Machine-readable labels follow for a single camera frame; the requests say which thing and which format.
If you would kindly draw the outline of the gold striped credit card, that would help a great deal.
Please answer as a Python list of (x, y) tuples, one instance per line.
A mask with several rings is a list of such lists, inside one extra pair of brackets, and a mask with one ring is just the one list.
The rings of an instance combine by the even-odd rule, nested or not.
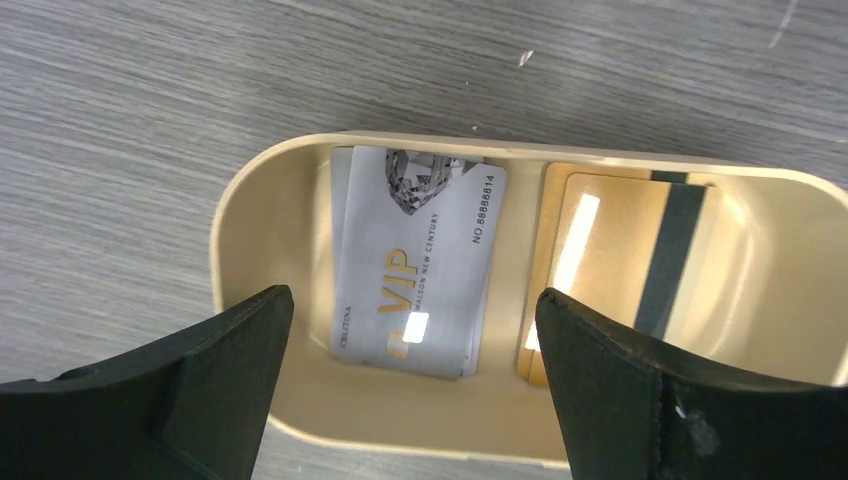
[(641, 332), (709, 352), (719, 327), (708, 254), (723, 192), (675, 174), (637, 177), (544, 174), (519, 358), (539, 350), (536, 299), (546, 287), (566, 293)]

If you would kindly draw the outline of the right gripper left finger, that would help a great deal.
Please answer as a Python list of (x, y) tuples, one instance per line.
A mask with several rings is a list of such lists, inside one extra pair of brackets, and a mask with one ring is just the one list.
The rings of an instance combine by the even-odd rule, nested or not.
[(1, 387), (5, 479), (248, 479), (294, 313), (269, 287), (48, 380)]

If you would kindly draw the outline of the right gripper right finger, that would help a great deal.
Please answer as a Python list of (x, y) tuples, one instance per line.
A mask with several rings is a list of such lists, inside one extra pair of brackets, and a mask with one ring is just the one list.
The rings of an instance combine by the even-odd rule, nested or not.
[(536, 326), (576, 479), (843, 479), (847, 390), (722, 364), (548, 288)]

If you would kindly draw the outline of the white credit card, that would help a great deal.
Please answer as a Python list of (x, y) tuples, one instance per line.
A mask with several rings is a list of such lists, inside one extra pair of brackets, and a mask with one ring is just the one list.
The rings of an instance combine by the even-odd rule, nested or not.
[(352, 148), (329, 349), (346, 364), (460, 378), (506, 171), (467, 155)]

